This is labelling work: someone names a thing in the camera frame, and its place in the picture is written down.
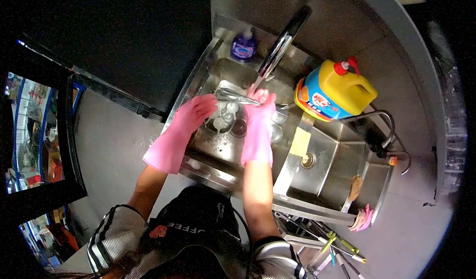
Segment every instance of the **gray floor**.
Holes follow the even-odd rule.
[[[132,195],[144,168],[141,158],[163,124],[146,120],[92,91],[86,92],[78,118],[76,145],[89,196],[71,207],[91,234],[112,206],[127,202]],[[431,158],[417,157],[406,175],[396,170],[372,228],[353,233],[346,227],[332,227],[367,258],[366,264],[354,264],[365,278],[416,278],[431,258],[452,214],[445,200],[436,206],[423,206],[433,203],[434,169]],[[190,183],[181,175],[170,175],[152,216]],[[241,200],[232,202],[242,213]],[[319,278],[344,278],[344,274],[329,264]]]

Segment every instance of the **hand soap bottle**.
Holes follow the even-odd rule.
[[[248,62],[256,53],[256,38],[251,32],[251,26],[245,32],[239,33],[233,39],[230,55],[236,61]]]

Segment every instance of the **black apron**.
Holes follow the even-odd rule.
[[[220,274],[230,279],[246,277],[249,256],[241,244],[230,199],[210,187],[183,189],[157,218],[150,219],[141,245],[147,251],[156,249],[161,262],[143,278],[158,278],[163,264],[183,264],[180,257],[188,259],[191,268],[206,268],[214,274],[207,278],[221,278]]]

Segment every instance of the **stainless steel sink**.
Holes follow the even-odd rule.
[[[329,209],[357,214],[377,206],[390,165],[370,150],[364,137],[341,121],[314,121],[307,156],[294,174],[287,195]],[[348,201],[351,179],[364,179],[361,194]]]
[[[178,107],[193,96],[214,93],[224,84],[245,93],[255,82],[273,37],[256,29],[261,44],[255,59],[250,63],[236,62],[229,56],[230,42],[236,34],[232,31],[233,24],[227,24],[229,21],[233,20],[221,16],[216,19],[215,38],[187,79],[164,130]],[[276,93],[277,103],[293,103],[295,85],[318,63],[319,60],[291,46],[275,68],[276,76],[263,81],[261,87]],[[241,108],[236,118],[231,127],[220,133],[210,122],[202,125],[187,146],[180,173],[240,198],[244,170],[240,158],[246,131]],[[378,158],[368,144],[385,139],[372,120],[315,121],[296,106],[289,110],[288,119],[281,127],[283,138],[271,145],[274,210],[346,225],[353,223],[358,210],[366,204],[378,213],[393,167]],[[297,127],[311,133],[308,156],[304,159],[289,153]],[[364,184],[359,197],[350,203],[350,181],[357,174]]]

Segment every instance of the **red pump cap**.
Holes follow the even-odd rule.
[[[339,75],[344,75],[347,73],[349,66],[352,66],[356,70],[356,74],[359,75],[357,59],[354,56],[348,57],[347,61],[339,61],[334,64],[334,71]]]

